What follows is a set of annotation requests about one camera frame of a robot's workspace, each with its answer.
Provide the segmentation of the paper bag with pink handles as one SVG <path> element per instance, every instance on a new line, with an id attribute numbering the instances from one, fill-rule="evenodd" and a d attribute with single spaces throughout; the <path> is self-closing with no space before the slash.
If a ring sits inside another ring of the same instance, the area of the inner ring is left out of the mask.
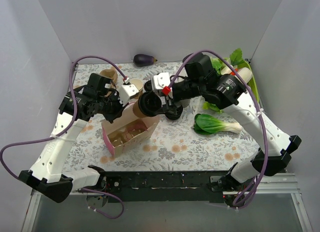
<path id="1" fill-rule="evenodd" d="M 113 123 L 101 121 L 102 138 L 112 157 L 118 157 L 149 139 L 160 119 L 155 117 L 137 117 L 134 104 L 130 103 L 122 112 L 122 117 Z"/>

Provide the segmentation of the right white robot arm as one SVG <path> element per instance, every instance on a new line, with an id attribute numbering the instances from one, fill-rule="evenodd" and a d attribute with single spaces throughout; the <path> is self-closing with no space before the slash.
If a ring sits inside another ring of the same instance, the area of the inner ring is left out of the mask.
<path id="1" fill-rule="evenodd" d="M 165 112 L 182 100 L 201 96 L 230 115 L 256 141 L 259 149 L 251 157 L 231 167 L 220 182 L 231 190 L 259 175 L 273 176 L 284 170 L 302 140 L 297 135 L 281 131 L 259 107 L 250 88 L 231 74 L 221 75 L 211 58 L 202 53 L 185 58 L 187 78 L 174 82 L 176 77 L 159 73 L 151 80 L 152 90 L 166 97 Z"/>

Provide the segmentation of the stack of black lids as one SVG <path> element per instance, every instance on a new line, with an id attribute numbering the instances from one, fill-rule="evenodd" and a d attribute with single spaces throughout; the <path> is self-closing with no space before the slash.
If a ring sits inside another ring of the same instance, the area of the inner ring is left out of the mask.
<path id="1" fill-rule="evenodd" d="M 165 116 L 172 121 L 178 120 L 183 112 L 183 107 L 172 107 L 169 111 L 165 113 Z"/>

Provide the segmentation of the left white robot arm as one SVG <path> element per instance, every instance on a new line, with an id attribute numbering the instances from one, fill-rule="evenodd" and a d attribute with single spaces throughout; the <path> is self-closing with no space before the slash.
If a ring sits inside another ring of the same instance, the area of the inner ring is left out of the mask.
<path id="1" fill-rule="evenodd" d="M 78 135 L 94 115 L 102 114 L 110 122 L 121 116 L 124 107 L 113 84 L 112 79 L 91 74 L 86 85 L 73 90 L 74 98 L 67 92 L 59 106 L 50 141 L 31 168 L 20 172 L 20 181 L 57 203 L 84 187 L 96 192 L 105 189 L 103 169 L 90 165 L 64 172 L 63 166 Z"/>

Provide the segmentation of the stack of paper cups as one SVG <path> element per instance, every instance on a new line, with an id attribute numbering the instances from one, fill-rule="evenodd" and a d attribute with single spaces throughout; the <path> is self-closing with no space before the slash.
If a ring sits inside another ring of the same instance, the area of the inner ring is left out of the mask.
<path id="1" fill-rule="evenodd" d="M 142 80 L 137 79 L 137 78 L 131 79 L 130 82 L 132 84 L 134 84 L 136 86 L 136 88 L 138 89 L 138 94 L 134 97 L 135 99 L 138 99 L 140 97 L 140 95 L 143 93 L 144 84 L 143 84 Z"/>

